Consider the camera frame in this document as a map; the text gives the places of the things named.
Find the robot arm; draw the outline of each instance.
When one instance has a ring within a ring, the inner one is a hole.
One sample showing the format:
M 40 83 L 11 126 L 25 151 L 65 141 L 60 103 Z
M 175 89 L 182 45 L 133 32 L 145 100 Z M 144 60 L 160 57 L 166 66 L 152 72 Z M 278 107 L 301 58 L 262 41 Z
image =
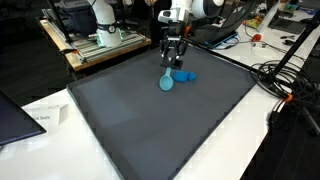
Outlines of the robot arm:
M 117 28 L 113 8 L 105 0 L 87 0 L 97 18 L 97 43 L 101 47 L 121 44 L 120 29 Z
M 183 40 L 183 33 L 188 24 L 189 15 L 195 18 L 215 16 L 219 13 L 224 0 L 172 0 L 170 10 L 161 11 L 158 20 L 168 24 L 163 40 L 160 41 L 160 53 L 163 58 L 161 66 L 181 69 L 178 60 L 187 50 L 188 43 Z

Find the red object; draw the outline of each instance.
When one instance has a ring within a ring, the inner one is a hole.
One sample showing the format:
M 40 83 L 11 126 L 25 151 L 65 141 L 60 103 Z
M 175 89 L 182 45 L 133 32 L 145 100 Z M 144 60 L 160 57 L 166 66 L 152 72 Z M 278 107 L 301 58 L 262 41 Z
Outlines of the red object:
M 256 34 L 252 37 L 251 41 L 252 42 L 257 42 L 261 40 L 261 35 L 260 34 Z

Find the desk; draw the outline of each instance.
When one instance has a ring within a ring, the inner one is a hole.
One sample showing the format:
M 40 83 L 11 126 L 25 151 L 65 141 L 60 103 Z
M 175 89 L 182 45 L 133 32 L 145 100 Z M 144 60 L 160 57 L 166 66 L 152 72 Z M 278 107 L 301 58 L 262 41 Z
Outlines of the desk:
M 59 32 L 54 28 L 54 26 L 48 22 L 47 20 L 40 20 L 39 24 L 41 28 L 49 35 L 49 37 L 53 40 L 53 42 L 57 45 L 59 50 L 69 49 L 70 45 L 64 42 L 64 39 L 61 38 L 59 35 Z M 122 54 L 137 50 L 139 48 L 148 46 L 151 44 L 151 40 L 149 38 L 146 38 L 145 41 L 141 41 L 139 43 L 134 43 L 132 45 L 126 46 L 125 48 L 111 51 L 110 53 L 106 54 L 103 57 L 100 57 L 98 59 L 87 61 L 85 63 L 81 63 L 78 57 L 74 56 L 72 53 L 66 54 L 65 59 L 72 68 L 73 71 L 80 71 L 82 69 L 91 67 L 93 65 L 96 65 L 98 63 L 110 60 L 112 58 L 115 58 L 117 56 L 120 56 Z
M 275 40 L 274 43 L 281 43 L 280 39 Z M 251 63 L 256 62 L 258 60 L 252 58 Z M 176 179 L 239 179 L 266 136 L 269 112 L 278 101 L 254 86 L 192 156 Z M 67 90 L 24 108 L 56 104 L 68 104 L 66 120 L 47 134 L 7 145 L 0 154 L 1 178 L 119 179 Z M 38 139 L 42 139 L 42 146 L 35 146 Z
M 313 16 L 308 15 L 307 13 L 305 13 L 303 11 L 296 11 L 295 17 L 291 18 L 291 20 L 300 21 L 301 19 L 311 18 L 311 17 L 313 17 Z M 252 29 L 249 27 L 247 27 L 246 29 L 247 29 L 247 32 L 249 35 L 253 36 L 255 34 L 258 34 L 258 32 L 255 29 Z M 245 33 L 245 26 L 244 25 L 241 25 L 237 31 L 238 31 L 239 36 L 241 38 L 240 42 L 250 41 L 250 37 L 248 35 L 246 35 L 246 33 Z M 281 36 L 290 36 L 293 34 L 279 31 L 279 30 L 275 30 L 275 29 L 270 29 L 270 28 L 266 28 L 262 33 L 259 33 L 259 34 L 261 34 L 261 36 L 262 36 L 262 41 L 265 41 L 266 43 L 268 43 L 270 45 L 273 45 L 275 47 L 278 47 L 278 48 L 281 48 L 284 50 L 290 49 L 289 46 L 282 44 L 282 42 L 284 40 L 280 39 L 280 37 Z M 300 49 L 295 53 L 295 55 L 300 56 L 304 59 L 307 59 L 309 54 L 312 51 L 313 46 L 317 42 L 319 36 L 320 36 L 320 26 L 310 34 L 308 39 L 301 45 Z M 275 59 L 271 59 L 271 58 L 263 58 L 263 57 L 253 55 L 251 53 L 251 47 L 252 47 L 252 45 L 250 43 L 239 43 L 238 45 L 236 45 L 228 50 L 215 50 L 214 52 L 221 54 L 225 57 L 231 58 L 231 59 L 238 61 L 242 64 L 245 64 L 247 66 L 252 66 L 256 63 L 264 63 L 269 60 L 275 60 Z M 278 52 L 276 50 L 274 50 L 274 52 L 277 56 L 277 60 L 281 60 L 282 57 L 284 56 L 284 53 Z M 296 57 L 292 57 L 289 62 L 296 64 L 299 67 L 302 67 L 302 65 L 304 64 L 304 62 L 301 59 L 296 58 Z

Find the gray mat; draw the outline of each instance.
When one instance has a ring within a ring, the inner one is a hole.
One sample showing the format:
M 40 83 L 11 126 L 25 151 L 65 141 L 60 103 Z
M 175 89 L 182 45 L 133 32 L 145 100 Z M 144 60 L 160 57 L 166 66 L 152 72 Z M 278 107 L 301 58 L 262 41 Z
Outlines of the gray mat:
M 246 70 L 201 50 L 189 47 L 183 60 L 197 80 L 169 92 L 158 85 L 158 49 L 68 85 L 122 178 L 174 178 L 254 85 Z

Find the floor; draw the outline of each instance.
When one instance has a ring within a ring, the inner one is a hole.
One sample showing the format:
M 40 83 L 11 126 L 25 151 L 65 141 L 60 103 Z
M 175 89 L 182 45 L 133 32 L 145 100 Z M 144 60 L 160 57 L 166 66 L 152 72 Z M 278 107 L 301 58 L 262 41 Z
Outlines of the floor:
M 32 30 L 33 37 L 22 33 L 7 38 L 0 55 L 0 88 L 20 106 L 48 96 L 72 82 L 57 49 Z M 308 73 L 320 83 L 320 59 L 310 57 Z M 242 179 L 319 179 L 320 137 L 308 134 L 304 119 L 284 108 L 279 119 L 283 128 L 273 129 L 265 138 Z

